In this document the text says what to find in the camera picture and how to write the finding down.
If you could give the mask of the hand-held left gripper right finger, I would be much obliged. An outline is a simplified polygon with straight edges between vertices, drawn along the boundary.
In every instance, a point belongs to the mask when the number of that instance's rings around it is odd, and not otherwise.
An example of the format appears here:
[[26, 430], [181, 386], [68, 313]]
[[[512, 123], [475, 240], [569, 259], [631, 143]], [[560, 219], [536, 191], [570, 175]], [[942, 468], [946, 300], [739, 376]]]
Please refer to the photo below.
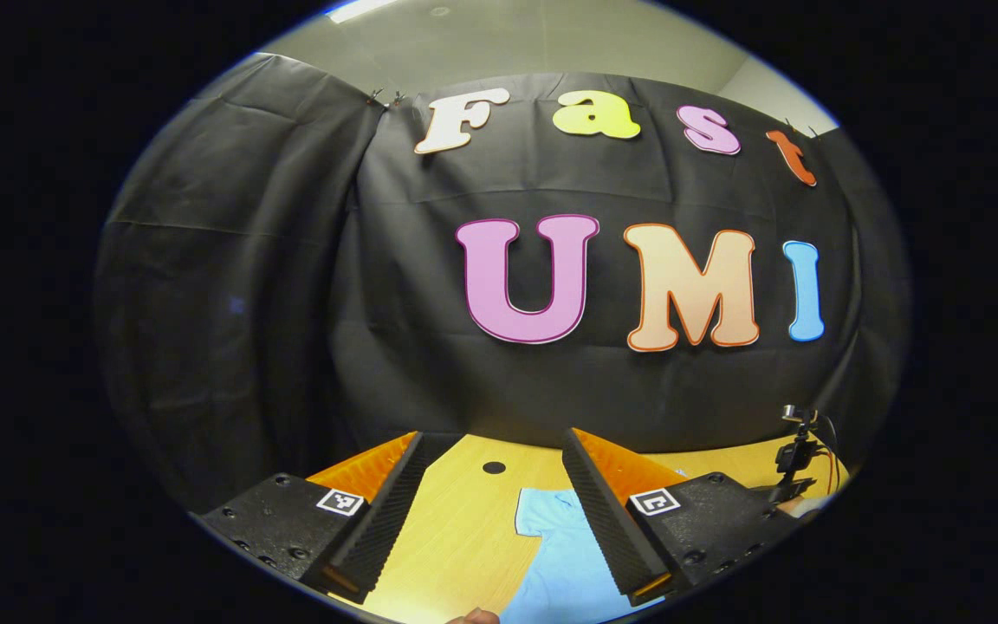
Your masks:
[[720, 471], [682, 477], [579, 429], [565, 434], [562, 463], [614, 583], [633, 607], [713, 583], [801, 526], [768, 494]]

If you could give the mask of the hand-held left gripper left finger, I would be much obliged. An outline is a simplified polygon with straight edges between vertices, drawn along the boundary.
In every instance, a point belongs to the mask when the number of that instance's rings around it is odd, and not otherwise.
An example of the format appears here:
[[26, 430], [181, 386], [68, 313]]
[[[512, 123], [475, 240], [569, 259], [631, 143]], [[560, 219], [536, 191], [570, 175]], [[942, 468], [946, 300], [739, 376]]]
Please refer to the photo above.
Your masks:
[[443, 434], [409, 432], [312, 477], [269, 475], [199, 520], [302, 585], [361, 603], [443, 453]]

